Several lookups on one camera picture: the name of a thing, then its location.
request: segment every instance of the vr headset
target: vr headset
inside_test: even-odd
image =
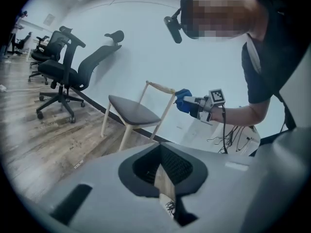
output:
[[[189,0],[180,0],[180,8],[175,12],[172,17],[165,17],[164,18],[164,23],[169,29],[174,41],[176,43],[181,43],[182,38],[180,35],[180,30],[182,29],[186,36],[188,36],[191,39],[198,39],[200,37],[200,32],[197,30],[194,30],[191,27],[191,23],[188,23],[187,21],[189,18],[187,17],[187,10],[186,10],[186,5]],[[177,16],[181,12],[180,20],[181,24],[178,22]]]

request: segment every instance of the chair seat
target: chair seat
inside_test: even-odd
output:
[[[33,52],[33,53],[31,54],[31,57],[32,57],[33,59],[37,60],[37,61],[42,61],[42,62],[51,59],[51,57],[46,56],[46,55],[44,55],[44,54],[41,53],[41,52]]]
[[[63,64],[58,63],[54,60],[47,60],[38,66],[38,72],[50,79],[56,80],[57,82],[62,81],[64,77],[64,69],[65,67]],[[72,68],[70,68],[69,71],[69,84],[71,86],[82,85],[79,74],[75,69]]]
[[[109,95],[108,98],[119,115],[128,124],[146,125],[161,121],[155,113],[138,102],[112,95]]]

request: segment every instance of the backpack strap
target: backpack strap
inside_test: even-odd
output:
[[[246,46],[247,46],[249,57],[251,59],[251,62],[253,64],[253,67],[256,73],[261,74],[260,59],[259,59],[257,50],[255,48],[254,42],[249,34],[246,34],[246,35],[247,35]]]

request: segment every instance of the gray chair seat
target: gray chair seat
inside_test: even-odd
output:
[[[128,124],[146,125],[161,121],[155,113],[138,102],[112,95],[109,95],[108,98],[116,111]]]

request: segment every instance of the baseboard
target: baseboard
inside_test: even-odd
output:
[[[72,89],[76,94],[78,94],[80,97],[82,97],[86,102],[88,102],[89,104],[91,104],[93,107],[95,107],[95,108],[98,109],[99,111],[103,112],[104,114],[106,113],[106,108],[102,107],[100,104],[98,104],[97,102],[95,102],[95,101],[93,101],[92,99],[90,99],[87,95],[85,95],[85,94],[82,93],[81,91],[78,91],[78,90],[76,90],[76,89],[74,89],[74,88],[71,88],[71,89]],[[117,121],[117,122],[123,124],[123,122],[120,120],[120,118],[119,118],[116,114],[112,113],[111,111],[109,111],[108,116],[109,116],[110,118],[114,119],[115,121]],[[136,132],[139,133],[139,134],[144,135],[144,136],[147,137],[147,138],[150,138],[150,136],[152,135],[152,133],[150,133],[150,132],[148,132],[148,131],[146,131],[146,130],[144,130],[144,129],[136,129],[136,130],[134,130],[134,131],[136,131]],[[170,142],[169,140],[164,139],[164,138],[162,138],[162,137],[160,137],[160,136],[157,136],[157,135],[155,135],[154,140],[157,141],[157,142]]]

